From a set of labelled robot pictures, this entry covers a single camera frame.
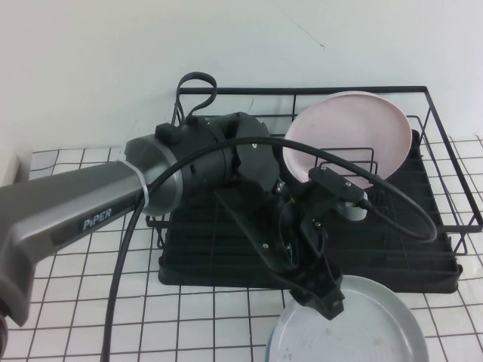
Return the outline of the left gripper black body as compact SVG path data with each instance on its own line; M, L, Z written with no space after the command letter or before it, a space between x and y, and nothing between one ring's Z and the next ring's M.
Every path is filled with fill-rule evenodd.
M299 267L299 210L280 179L265 190L240 181L215 192L269 270L284 275Z

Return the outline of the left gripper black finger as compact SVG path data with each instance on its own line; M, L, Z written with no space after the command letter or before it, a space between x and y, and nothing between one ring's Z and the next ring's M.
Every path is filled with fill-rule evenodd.
M343 311L344 295L340 291L341 271L325 255L328 234L320 221L302 227L306 242L303 272L303 300L300 303L333 320Z
M305 272L276 273L271 277L289 290L293 299L302 306L316 308L320 298L315 290L315 281Z

